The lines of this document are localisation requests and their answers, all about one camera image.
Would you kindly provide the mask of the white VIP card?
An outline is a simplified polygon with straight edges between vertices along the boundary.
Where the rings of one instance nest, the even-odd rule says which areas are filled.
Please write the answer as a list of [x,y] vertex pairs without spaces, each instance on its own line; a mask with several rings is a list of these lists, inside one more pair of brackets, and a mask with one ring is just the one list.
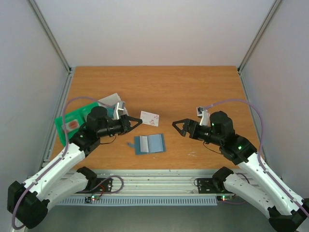
[[140,119],[142,120],[143,124],[155,126],[155,127],[159,126],[159,115],[158,114],[141,111]]

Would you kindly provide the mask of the teal leather card holder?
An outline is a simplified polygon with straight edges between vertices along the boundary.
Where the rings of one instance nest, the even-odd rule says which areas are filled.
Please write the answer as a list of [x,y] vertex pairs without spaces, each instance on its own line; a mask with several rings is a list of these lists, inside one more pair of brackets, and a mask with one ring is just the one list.
[[135,155],[146,155],[166,152],[165,138],[162,133],[135,136],[132,143],[127,145],[134,149]]

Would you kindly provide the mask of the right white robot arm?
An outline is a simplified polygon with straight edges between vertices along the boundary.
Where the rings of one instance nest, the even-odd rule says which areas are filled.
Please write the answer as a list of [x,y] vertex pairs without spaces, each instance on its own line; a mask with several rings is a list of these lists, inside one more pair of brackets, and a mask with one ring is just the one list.
[[250,203],[268,219],[277,232],[295,232],[309,217],[309,200],[289,188],[258,156],[254,145],[235,133],[232,119],[223,111],[209,114],[204,111],[201,121],[183,119],[174,121],[173,127],[181,136],[187,133],[191,139],[214,144],[221,154],[240,169],[251,175],[260,189],[222,167],[213,176],[214,188],[228,191]]

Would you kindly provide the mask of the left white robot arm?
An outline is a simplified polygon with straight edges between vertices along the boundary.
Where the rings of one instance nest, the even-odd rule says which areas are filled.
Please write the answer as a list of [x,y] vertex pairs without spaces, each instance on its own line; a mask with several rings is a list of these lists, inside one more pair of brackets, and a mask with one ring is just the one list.
[[77,192],[93,192],[97,176],[90,169],[80,168],[71,178],[58,183],[73,166],[84,160],[100,144],[102,137],[129,133],[142,123],[126,114],[108,116],[107,109],[95,106],[76,133],[67,139],[64,149],[32,177],[8,187],[7,210],[12,214],[14,230],[32,229],[39,225],[59,201]]

